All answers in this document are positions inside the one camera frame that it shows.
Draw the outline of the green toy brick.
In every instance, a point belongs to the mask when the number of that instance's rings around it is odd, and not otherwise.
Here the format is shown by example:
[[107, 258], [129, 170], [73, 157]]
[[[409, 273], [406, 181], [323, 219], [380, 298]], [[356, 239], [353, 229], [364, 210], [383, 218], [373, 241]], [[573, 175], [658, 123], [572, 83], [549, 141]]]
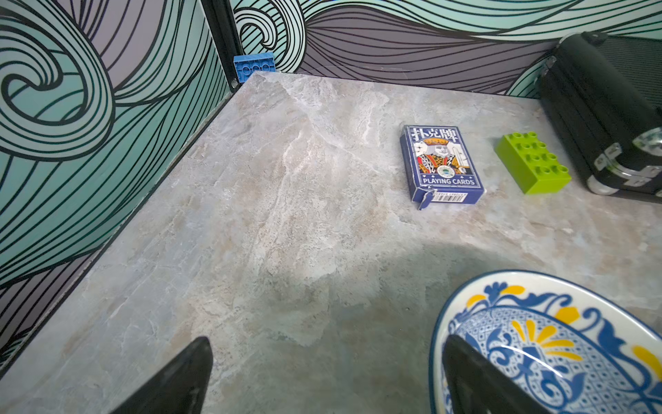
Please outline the green toy brick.
[[569, 169], [533, 131], [504, 135], [495, 152], [526, 195], [558, 193], [572, 180]]

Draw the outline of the blue playing cards box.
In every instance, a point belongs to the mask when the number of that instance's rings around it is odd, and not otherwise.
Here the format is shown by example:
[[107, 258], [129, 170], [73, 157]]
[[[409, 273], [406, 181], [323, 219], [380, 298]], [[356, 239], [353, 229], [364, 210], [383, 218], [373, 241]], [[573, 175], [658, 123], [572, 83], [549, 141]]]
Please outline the blue playing cards box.
[[485, 189], [456, 126], [405, 125], [400, 136], [410, 198], [432, 204], [475, 205]]

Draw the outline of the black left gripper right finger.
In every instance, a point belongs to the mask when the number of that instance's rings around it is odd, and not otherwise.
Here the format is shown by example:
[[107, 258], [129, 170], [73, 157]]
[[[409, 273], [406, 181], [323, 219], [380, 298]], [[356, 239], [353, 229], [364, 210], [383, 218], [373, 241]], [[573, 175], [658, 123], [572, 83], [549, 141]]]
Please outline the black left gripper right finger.
[[454, 413], [546, 413], [548, 410], [459, 336], [442, 350]]

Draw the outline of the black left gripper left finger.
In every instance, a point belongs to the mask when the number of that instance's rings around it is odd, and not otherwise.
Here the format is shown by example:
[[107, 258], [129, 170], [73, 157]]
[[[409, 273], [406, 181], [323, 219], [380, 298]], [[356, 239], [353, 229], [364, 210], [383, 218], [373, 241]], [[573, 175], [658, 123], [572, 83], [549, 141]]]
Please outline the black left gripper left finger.
[[210, 340], [199, 336], [112, 413], [201, 413], [212, 367]]

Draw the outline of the blue toy brick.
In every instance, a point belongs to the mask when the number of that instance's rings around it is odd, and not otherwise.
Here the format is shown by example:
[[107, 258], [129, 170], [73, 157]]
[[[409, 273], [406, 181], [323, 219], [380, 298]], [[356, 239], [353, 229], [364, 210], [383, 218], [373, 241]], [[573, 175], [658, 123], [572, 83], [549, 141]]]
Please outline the blue toy brick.
[[254, 72], [276, 72], [275, 56], [271, 52], [238, 55], [234, 57], [234, 68], [238, 81], [244, 84]]

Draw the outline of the black hard case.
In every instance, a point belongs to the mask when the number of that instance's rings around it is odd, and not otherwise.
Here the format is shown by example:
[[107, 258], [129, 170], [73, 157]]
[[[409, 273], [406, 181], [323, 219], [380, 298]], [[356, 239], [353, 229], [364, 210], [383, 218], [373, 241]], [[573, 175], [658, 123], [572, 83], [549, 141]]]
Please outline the black hard case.
[[597, 195], [661, 201], [661, 42], [563, 37], [537, 80], [579, 179]]

